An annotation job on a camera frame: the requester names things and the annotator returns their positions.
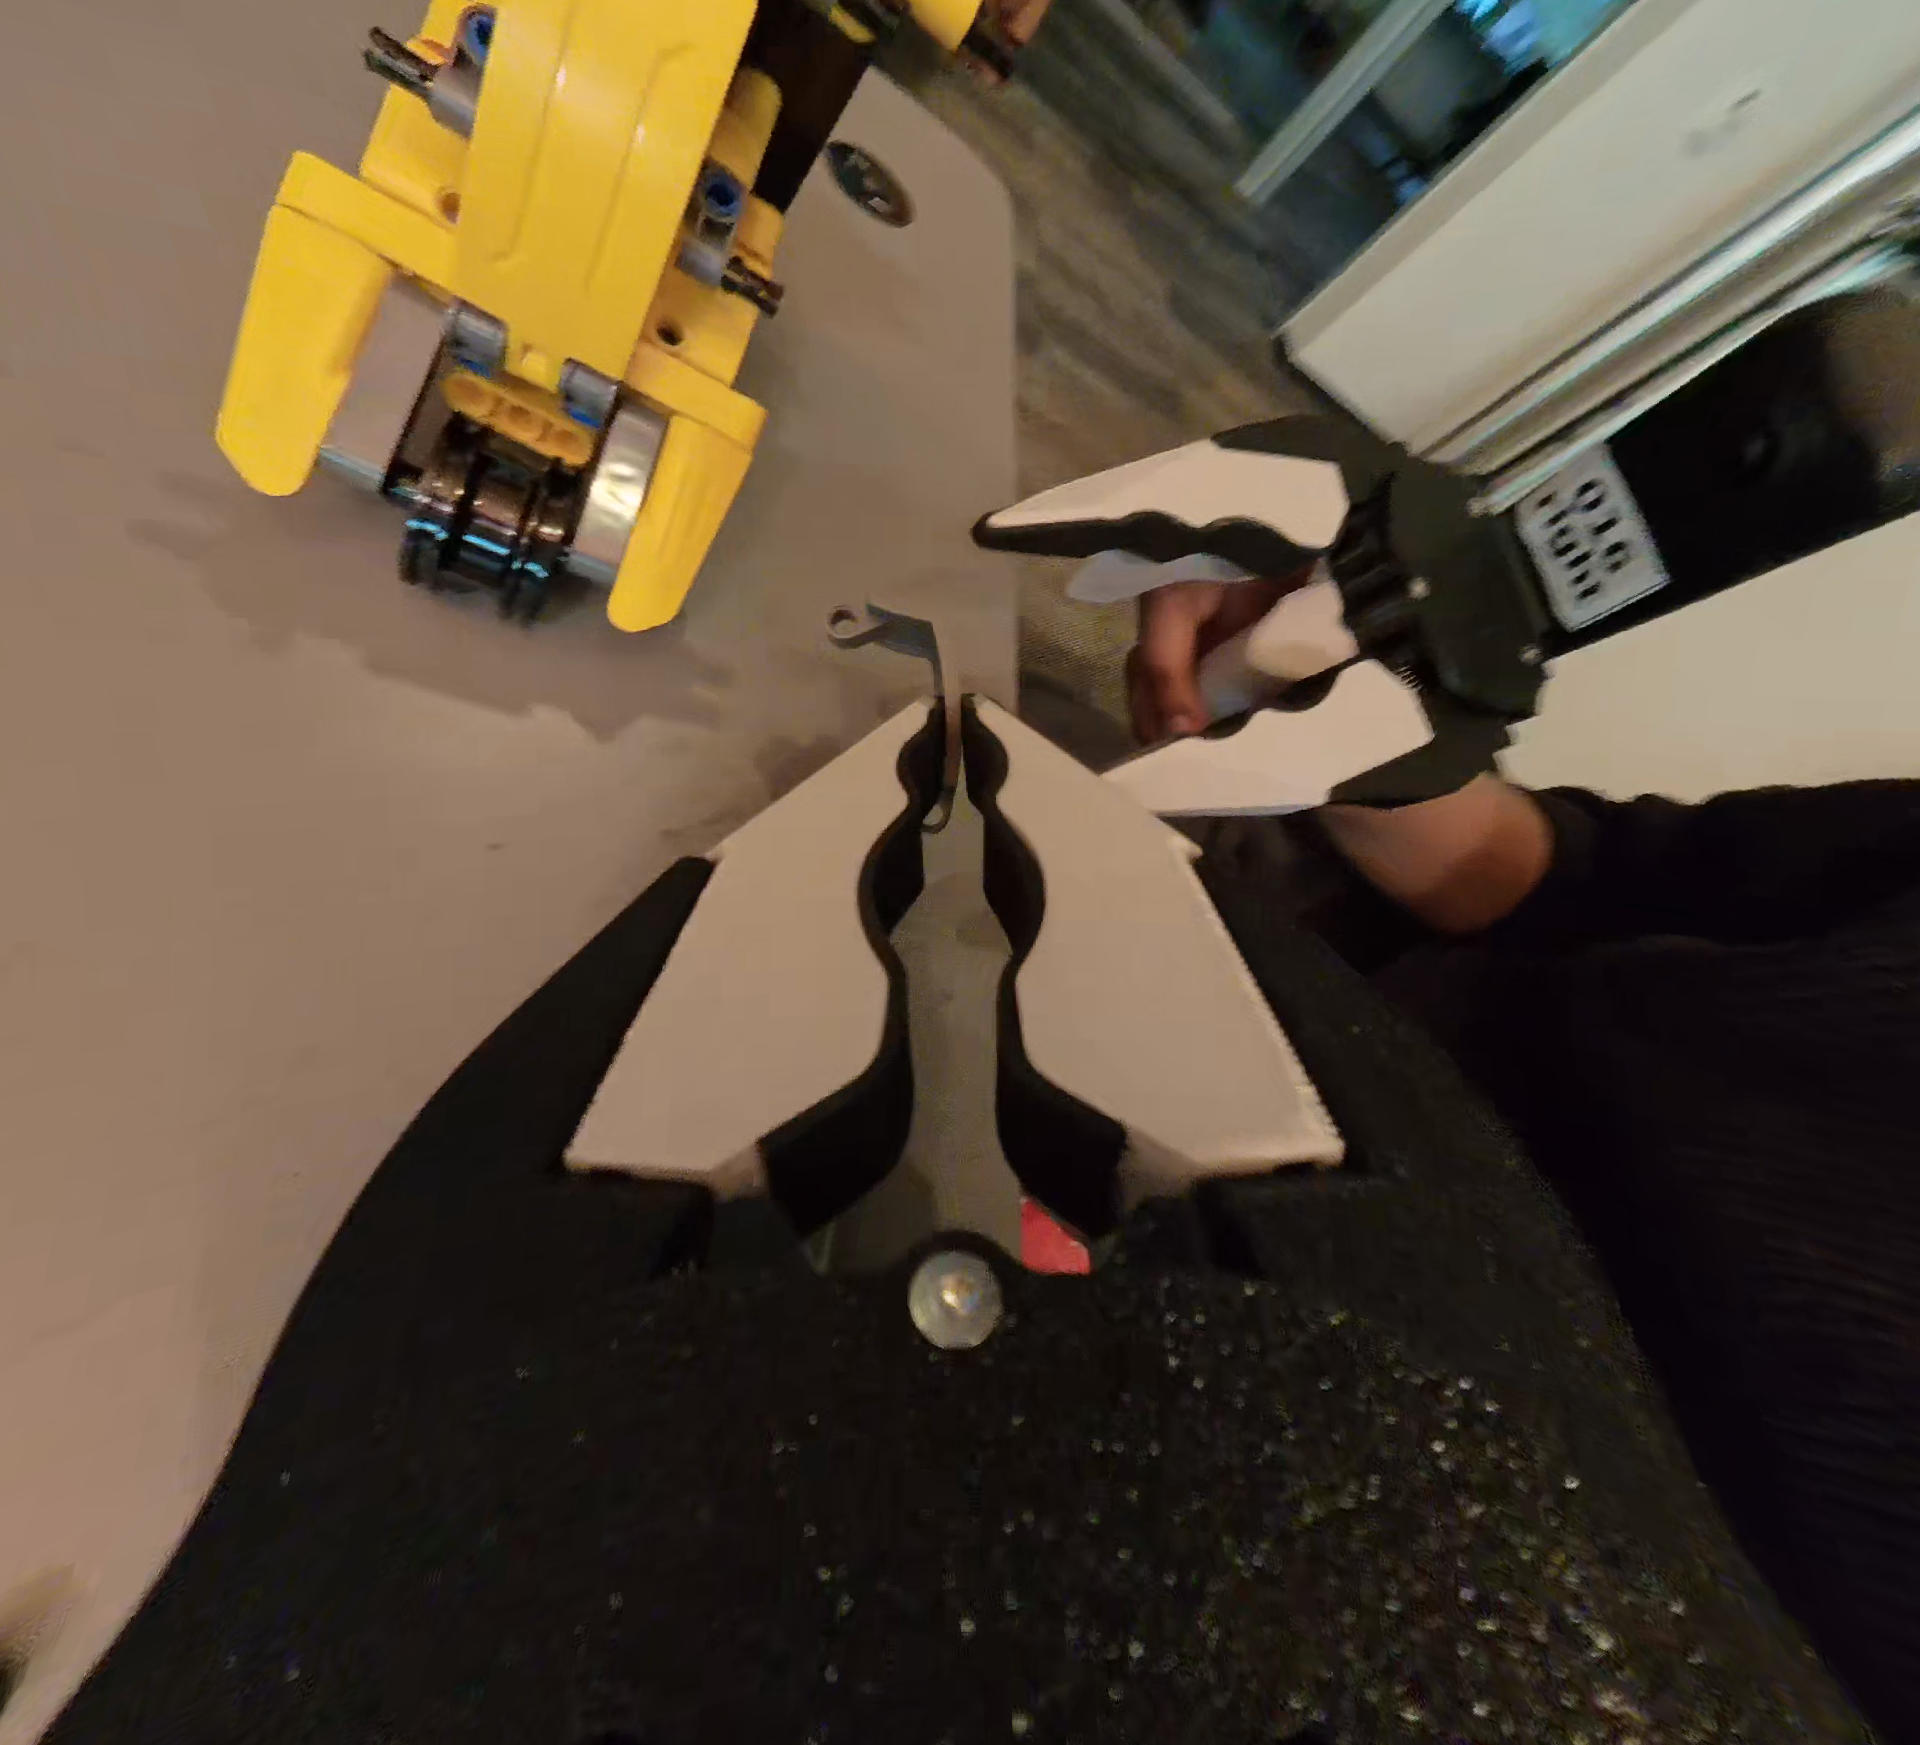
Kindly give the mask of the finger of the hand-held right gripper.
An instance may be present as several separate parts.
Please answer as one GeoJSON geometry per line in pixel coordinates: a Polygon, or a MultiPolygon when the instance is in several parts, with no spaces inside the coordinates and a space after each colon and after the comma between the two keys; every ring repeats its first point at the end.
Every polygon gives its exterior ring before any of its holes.
{"type": "Polygon", "coordinates": [[[1378,662],[1342,667],[1308,704],[1272,702],[1114,766],[1105,779],[1175,818],[1398,809],[1496,768],[1504,719],[1410,686],[1378,662]]]}
{"type": "Polygon", "coordinates": [[[1204,436],[1052,484],[981,517],[989,553],[1074,563],[1067,590],[1118,605],[1175,582],[1290,582],[1351,512],[1346,470],[1282,418],[1204,436]]]}

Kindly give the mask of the grey bent toy connector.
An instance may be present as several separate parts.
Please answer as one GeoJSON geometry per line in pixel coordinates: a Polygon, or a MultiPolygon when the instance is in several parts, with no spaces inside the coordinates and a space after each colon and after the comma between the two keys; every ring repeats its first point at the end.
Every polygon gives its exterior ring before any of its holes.
{"type": "Polygon", "coordinates": [[[925,663],[931,677],[932,702],[940,722],[939,788],[925,809],[923,832],[942,832],[952,816],[961,783],[961,692],[947,672],[939,628],[932,618],[888,605],[862,601],[837,605],[829,613],[829,640],[842,651],[882,649],[925,663]]]}

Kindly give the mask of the yellow toy vehicle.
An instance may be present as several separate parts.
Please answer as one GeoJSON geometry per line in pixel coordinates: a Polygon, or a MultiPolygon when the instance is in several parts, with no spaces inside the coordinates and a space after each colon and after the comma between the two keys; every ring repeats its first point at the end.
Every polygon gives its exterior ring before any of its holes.
{"type": "Polygon", "coordinates": [[[986,0],[430,0],[373,28],[356,170],[277,187],[215,436],[290,497],[395,504],[406,582],[672,623],[756,454],[737,383],[784,213],[877,43],[1001,63],[986,0]]]}

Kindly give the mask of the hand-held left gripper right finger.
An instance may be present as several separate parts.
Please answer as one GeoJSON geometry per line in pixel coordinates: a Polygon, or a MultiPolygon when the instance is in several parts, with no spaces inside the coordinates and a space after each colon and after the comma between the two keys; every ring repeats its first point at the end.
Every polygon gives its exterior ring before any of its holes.
{"type": "Polygon", "coordinates": [[[1118,1230],[1212,1180],[1340,1167],[1196,848],[983,696],[958,732],[1006,946],[994,1131],[1024,1194],[1069,1230],[1118,1230]]]}

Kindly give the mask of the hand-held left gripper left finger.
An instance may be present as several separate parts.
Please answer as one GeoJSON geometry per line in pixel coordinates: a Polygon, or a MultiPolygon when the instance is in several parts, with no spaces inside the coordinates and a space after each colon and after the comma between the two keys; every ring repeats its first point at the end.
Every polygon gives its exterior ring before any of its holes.
{"type": "Polygon", "coordinates": [[[568,1170],[763,1197],[793,1230],[893,1171],[916,1093],[894,931],[944,756],[942,709],[914,702],[708,853],[568,1170]]]}

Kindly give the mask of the black desk grommet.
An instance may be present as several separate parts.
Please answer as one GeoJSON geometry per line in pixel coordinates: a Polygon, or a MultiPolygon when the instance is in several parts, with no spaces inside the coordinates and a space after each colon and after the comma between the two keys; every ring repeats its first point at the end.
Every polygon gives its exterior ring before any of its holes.
{"type": "Polygon", "coordinates": [[[824,148],[824,161],[834,184],[866,217],[888,227],[909,227],[916,221],[914,197],[898,172],[873,148],[848,139],[832,139],[824,148]]]}

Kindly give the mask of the person's right forearm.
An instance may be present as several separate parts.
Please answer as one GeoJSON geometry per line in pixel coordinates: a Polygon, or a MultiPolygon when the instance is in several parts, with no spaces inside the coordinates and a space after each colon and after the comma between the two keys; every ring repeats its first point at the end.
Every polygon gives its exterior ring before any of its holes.
{"type": "Polygon", "coordinates": [[[1915,1008],[1914,778],[1698,802],[1484,776],[1405,808],[1332,805],[1324,833],[1429,931],[1513,959],[1706,967],[1760,995],[1915,1008]]]}

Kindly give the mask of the white cabinet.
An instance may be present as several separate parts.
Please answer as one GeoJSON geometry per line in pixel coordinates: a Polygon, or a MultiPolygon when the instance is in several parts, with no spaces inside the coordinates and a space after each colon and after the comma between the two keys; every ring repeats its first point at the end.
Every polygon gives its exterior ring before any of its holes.
{"type": "Polygon", "coordinates": [[[1431,455],[1915,107],[1917,0],[1634,0],[1279,329],[1431,455]]]}

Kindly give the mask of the person's right hand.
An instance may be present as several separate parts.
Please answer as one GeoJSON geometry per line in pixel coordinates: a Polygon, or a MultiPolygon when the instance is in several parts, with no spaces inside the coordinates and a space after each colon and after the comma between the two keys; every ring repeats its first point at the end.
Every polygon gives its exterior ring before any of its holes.
{"type": "Polygon", "coordinates": [[[1258,623],[1287,590],[1279,580],[1178,580],[1140,594],[1126,686],[1142,748],[1212,726],[1201,680],[1204,660],[1258,623]]]}

